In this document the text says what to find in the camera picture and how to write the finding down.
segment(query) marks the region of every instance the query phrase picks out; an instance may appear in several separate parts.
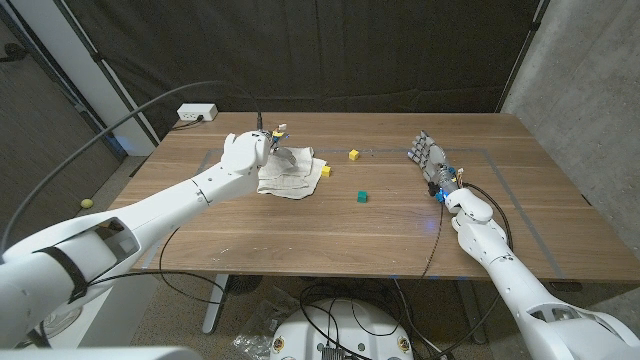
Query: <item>wooden table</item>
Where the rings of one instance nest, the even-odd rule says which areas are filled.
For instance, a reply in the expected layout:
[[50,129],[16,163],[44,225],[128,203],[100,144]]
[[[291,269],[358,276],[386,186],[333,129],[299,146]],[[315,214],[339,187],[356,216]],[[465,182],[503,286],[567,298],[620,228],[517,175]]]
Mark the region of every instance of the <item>wooden table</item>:
[[[531,134],[507,114],[266,113],[288,124],[284,145],[311,146],[329,178],[303,200],[251,194],[210,208],[183,226],[163,268],[225,274],[419,277],[432,251],[440,204],[407,158],[424,129],[464,180],[505,210],[515,253],[545,280],[640,281],[640,262],[581,196]],[[221,113],[214,122],[170,133],[115,200],[121,207],[193,176],[220,160],[225,136],[255,127],[255,114]],[[360,151],[351,161],[348,152]],[[369,201],[356,201],[358,190]],[[501,222],[495,212],[496,221]],[[444,211],[430,278],[486,279],[459,248]],[[157,268],[154,248],[138,268]]]

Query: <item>black curtain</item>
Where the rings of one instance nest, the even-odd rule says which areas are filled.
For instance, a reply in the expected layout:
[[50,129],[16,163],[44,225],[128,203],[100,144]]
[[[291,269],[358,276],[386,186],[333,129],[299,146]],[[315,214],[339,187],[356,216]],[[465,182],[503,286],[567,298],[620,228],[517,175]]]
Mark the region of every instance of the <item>black curtain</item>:
[[[537,1],[66,0],[138,103],[228,80],[262,111],[493,112]],[[145,111],[163,137],[182,102],[252,111],[199,89]]]

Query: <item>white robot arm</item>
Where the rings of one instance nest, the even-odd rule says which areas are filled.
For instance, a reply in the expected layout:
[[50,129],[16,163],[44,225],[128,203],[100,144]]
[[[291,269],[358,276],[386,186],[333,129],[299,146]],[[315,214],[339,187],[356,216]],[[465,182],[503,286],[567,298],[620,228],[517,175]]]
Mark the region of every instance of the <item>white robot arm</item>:
[[409,157],[424,170],[432,196],[457,214],[451,223],[460,247],[489,273],[534,359],[640,358],[640,341],[618,319],[567,304],[547,291],[507,246],[491,206],[460,188],[444,151],[424,131]]
[[267,132],[230,134],[221,161],[199,175],[130,206],[53,225],[8,249],[0,265],[0,348],[14,347],[52,312],[102,294],[113,280],[88,283],[128,272],[154,243],[209,206],[255,192],[272,148]]

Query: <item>cable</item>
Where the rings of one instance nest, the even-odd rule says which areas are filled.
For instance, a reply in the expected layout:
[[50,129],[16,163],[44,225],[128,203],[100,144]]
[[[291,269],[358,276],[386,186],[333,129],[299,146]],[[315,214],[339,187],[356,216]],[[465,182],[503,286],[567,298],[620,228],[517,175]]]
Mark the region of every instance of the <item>cable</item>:
[[[498,203],[484,190],[482,190],[480,187],[473,185],[471,183],[462,183],[465,187],[470,187],[472,189],[475,189],[477,191],[479,191],[482,195],[484,195],[498,210],[498,212],[500,213],[500,216],[502,216],[502,220],[504,221],[504,225],[506,228],[506,236],[507,236],[507,245],[509,246],[509,249],[511,249],[511,251],[513,251],[513,238],[511,235],[511,227],[509,226],[509,220],[507,219],[507,215],[504,213],[504,211],[502,210],[502,208],[500,207],[500,205],[498,205]],[[398,281],[396,279],[393,280],[396,284],[396,287],[398,288],[398,291],[400,293],[400,297],[403,299],[403,302],[405,303],[405,309],[406,309],[406,301],[404,299],[404,293],[402,292],[402,289],[400,288],[400,285],[398,284]],[[455,348],[457,348],[458,346],[460,346],[464,341],[466,341],[468,338],[470,338],[474,332],[476,332],[476,330],[478,330],[478,328],[480,326],[482,326],[482,324],[484,324],[484,322],[487,320],[487,318],[489,317],[489,315],[491,314],[491,312],[493,311],[493,309],[496,307],[496,305],[498,304],[498,301],[500,300],[500,293],[497,293],[492,302],[491,305],[489,306],[489,309],[487,309],[487,312],[480,318],[480,320],[471,328],[471,330],[469,330],[469,332],[467,332],[463,337],[461,337],[458,341],[456,341],[453,345],[449,346],[448,348],[440,351],[438,350],[438,353],[431,356],[430,358],[428,358],[427,360],[439,360],[441,359],[442,356],[447,355],[449,353],[451,353],[452,350],[454,350]],[[416,333],[418,333],[418,335],[420,336],[421,339],[423,339],[424,341],[428,341],[426,338],[423,338],[422,334],[416,329],[413,328]]]
[[[331,315],[331,309],[333,309],[333,304],[335,304],[336,300],[338,300],[338,298],[334,297],[333,300],[331,300],[331,305],[329,305],[329,319],[327,319],[327,336],[331,335],[331,318],[333,318],[333,316]],[[336,325],[336,342],[339,344],[340,338],[338,337],[338,323],[336,322],[335,318],[333,318],[333,322]]]
[[312,308],[324,311],[325,313],[327,313],[327,315],[329,315],[329,326],[327,327],[327,336],[329,336],[329,329],[331,327],[331,320],[333,320],[333,324],[336,326],[336,343],[340,344],[340,333],[338,332],[338,322],[336,321],[336,318],[333,317],[333,314],[331,314],[331,307],[329,307],[329,311],[321,308],[320,306],[316,306],[313,304],[309,304],[307,306],[311,306]]
[[[260,109],[258,107],[258,101],[256,100],[256,98],[253,95],[251,95],[251,93],[249,93],[247,90],[241,88],[238,85],[235,85],[233,83],[229,83],[229,82],[226,82],[226,81],[222,81],[222,80],[211,80],[211,81],[201,81],[201,82],[196,82],[196,83],[192,83],[192,84],[187,84],[187,85],[183,85],[183,86],[177,87],[177,88],[175,88],[173,90],[167,91],[164,94],[162,94],[162,95],[160,95],[160,96],[158,96],[158,97],[146,102],[145,104],[139,106],[138,108],[134,109],[133,111],[131,111],[130,113],[128,113],[127,115],[125,115],[124,117],[122,117],[118,121],[116,121],[113,125],[110,125],[107,128],[105,128],[104,130],[102,130],[100,133],[98,133],[96,136],[94,136],[91,140],[87,141],[87,143],[85,143],[82,147],[80,147],[78,150],[76,150],[73,154],[69,155],[69,157],[67,157],[62,163],[60,163],[55,169],[53,169],[47,176],[45,176],[33,188],[33,190],[31,190],[31,192],[25,197],[25,199],[22,201],[22,203],[20,203],[20,205],[18,206],[16,211],[11,216],[11,219],[7,223],[7,226],[4,229],[4,233],[2,234],[2,239],[0,240],[0,254],[4,254],[4,252],[6,250],[6,247],[7,247],[7,242],[9,241],[9,236],[11,235],[11,231],[15,227],[15,225],[18,222],[18,219],[20,218],[20,216],[22,216],[22,214],[25,212],[27,207],[31,204],[33,199],[42,191],[42,189],[47,184],[49,184],[51,182],[51,180],[53,180],[54,177],[56,177],[64,168],[66,168],[78,156],[82,155],[89,147],[91,147],[91,145],[93,145],[96,142],[98,142],[104,135],[109,134],[115,128],[117,128],[118,126],[124,124],[127,120],[129,120],[131,117],[133,117],[134,115],[138,114],[139,112],[142,112],[142,111],[146,110],[151,105],[154,105],[158,101],[160,101],[160,100],[162,100],[162,99],[164,99],[164,98],[166,98],[168,96],[171,96],[171,95],[173,95],[175,93],[181,92],[181,91],[186,90],[186,89],[194,88],[194,87],[221,86],[221,85],[229,86],[229,87],[233,87],[235,89],[238,89],[241,92],[243,92],[244,94],[248,95],[253,100],[253,102],[254,102],[254,104],[256,106],[256,112],[258,113],[258,120],[257,120],[258,130],[262,130],[262,113],[260,112]],[[0,256],[0,265],[1,264],[4,264],[4,260]]]
[[371,358],[368,358],[366,356],[362,356],[352,350],[349,350],[348,348],[344,347],[343,345],[338,344],[335,340],[333,340],[332,338],[330,338],[327,334],[325,334],[322,330],[320,330],[320,328],[313,322],[311,321],[311,318],[309,318],[309,314],[307,314],[307,311],[304,309],[304,302],[303,302],[303,294],[305,293],[305,291],[308,291],[309,289],[313,288],[313,287],[317,287],[317,285],[311,285],[309,287],[307,287],[306,289],[302,290],[302,293],[300,293],[300,311],[302,312],[302,315],[304,315],[304,317],[307,319],[307,321],[309,322],[309,324],[316,329],[316,331],[322,335],[322,337],[324,337],[325,339],[327,339],[329,342],[331,342],[332,344],[334,344],[336,346],[336,348],[340,348],[342,350],[344,350],[345,352],[351,354],[352,357],[356,357],[358,359],[361,360],[373,360]]
[[440,223],[438,225],[438,236],[436,236],[436,241],[433,244],[433,249],[431,250],[431,255],[429,255],[429,259],[427,260],[427,265],[424,267],[424,271],[422,272],[422,275],[420,275],[420,278],[418,279],[418,286],[420,286],[420,283],[422,279],[424,279],[424,276],[427,274],[427,271],[429,270],[429,267],[431,266],[431,260],[433,260],[433,256],[436,254],[436,248],[438,247],[438,242],[440,241],[440,234],[442,234],[442,218],[444,216],[444,204],[440,203]]
[[353,298],[351,298],[351,312],[353,313],[353,318],[356,319],[356,322],[358,323],[358,326],[360,326],[360,329],[364,330],[367,334],[372,335],[372,336],[390,336],[393,335],[396,330],[398,330],[398,327],[400,327],[400,320],[402,320],[402,317],[400,317],[398,319],[398,322],[396,323],[396,327],[393,328],[393,330],[387,334],[375,334],[372,333],[371,331],[367,330],[364,328],[364,326],[362,326],[362,324],[360,324],[360,321],[358,320],[358,317],[356,316],[356,310],[353,308]]
[[473,185],[471,183],[466,183],[466,182],[463,182],[462,185],[464,185],[465,187],[470,187],[472,189],[478,190],[478,192],[484,195],[484,197],[486,197],[487,200],[489,200],[493,204],[493,206],[496,207],[496,209],[500,213],[500,216],[502,216],[502,221],[504,221],[504,227],[507,233],[507,246],[509,246],[509,249],[513,251],[513,238],[511,237],[511,226],[509,226],[509,220],[507,220],[507,215],[505,215],[500,205],[498,205],[498,202],[495,201],[489,194],[487,194],[486,191],[482,190],[480,187],[476,185]]
[[49,343],[49,339],[47,338],[47,333],[44,331],[44,320],[40,321],[40,336],[45,343],[45,347],[51,347]]
[[179,131],[179,130],[191,129],[192,127],[195,127],[195,125],[201,123],[202,120],[204,120],[204,116],[200,115],[200,116],[198,116],[198,118],[196,120],[194,120],[192,122],[186,123],[184,125],[172,127],[170,131]]
[[393,279],[393,282],[396,284],[396,287],[398,288],[398,292],[400,293],[400,298],[402,299],[402,303],[404,304],[404,309],[407,314],[407,318],[409,319],[409,324],[411,325],[411,328],[416,332],[416,334],[418,334],[420,339],[422,339],[422,341],[426,345],[429,345],[431,348],[433,348],[437,352],[441,352],[440,349],[438,349],[437,346],[433,345],[431,341],[429,341],[424,335],[422,335],[420,330],[418,330],[418,328],[413,324],[413,321],[411,320],[411,314],[409,313],[409,306],[407,305],[407,300],[404,298],[404,293],[402,292],[402,289],[400,289],[400,284],[398,284],[397,279]]
[[186,272],[186,271],[179,271],[179,270],[140,271],[140,272],[132,272],[132,273],[114,275],[114,276],[109,276],[109,277],[106,277],[106,278],[102,278],[100,280],[92,281],[92,282],[89,283],[88,286],[98,285],[98,284],[103,283],[103,282],[116,280],[116,279],[122,279],[122,278],[130,277],[130,276],[160,275],[160,274],[185,275],[185,276],[195,277],[195,278],[198,278],[200,280],[204,280],[204,281],[212,284],[213,286],[217,287],[218,289],[222,290],[222,287],[220,285],[218,285],[215,281],[211,280],[211,279],[207,279],[206,277],[198,275],[198,274],[194,274],[194,273],[190,273],[190,272]]
[[40,322],[40,332],[38,333],[36,329],[32,329],[27,333],[27,337],[38,348],[51,348],[47,334],[44,332],[44,321]]
[[[162,278],[162,281],[164,281],[164,283],[167,284],[168,287],[170,287],[173,290],[175,290],[176,292],[188,297],[189,299],[200,301],[200,302],[207,303],[207,304],[216,304],[216,305],[223,304],[223,302],[215,302],[215,301],[200,299],[199,297],[196,297],[196,296],[193,296],[191,294],[188,294],[188,293],[178,289],[177,287],[173,286],[169,282],[169,280],[167,280],[167,278],[164,277],[164,274],[165,273],[168,274],[169,272],[165,272],[165,271],[162,270],[162,257],[164,256],[164,251],[167,249],[167,245],[169,245],[169,241],[171,241],[171,239],[173,238],[173,235],[175,235],[178,232],[178,230],[180,230],[180,228],[175,229],[171,233],[171,235],[169,235],[169,238],[167,239],[167,242],[164,243],[164,245],[162,246],[162,251],[160,252],[160,259],[158,259],[158,272],[160,273],[160,277]],[[225,291],[222,288],[222,286],[218,285],[216,282],[213,282],[213,283],[218,287],[218,289],[220,289],[222,291],[222,294],[224,295]]]

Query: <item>white cloth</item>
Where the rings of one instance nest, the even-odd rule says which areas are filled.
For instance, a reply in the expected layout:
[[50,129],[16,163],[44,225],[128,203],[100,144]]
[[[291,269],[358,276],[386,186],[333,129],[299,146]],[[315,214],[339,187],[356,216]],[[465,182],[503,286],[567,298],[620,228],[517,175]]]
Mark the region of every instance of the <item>white cloth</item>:
[[324,160],[313,158],[313,149],[287,148],[296,158],[296,165],[287,159],[269,155],[267,165],[260,169],[258,193],[289,199],[302,199],[313,194],[322,174]]

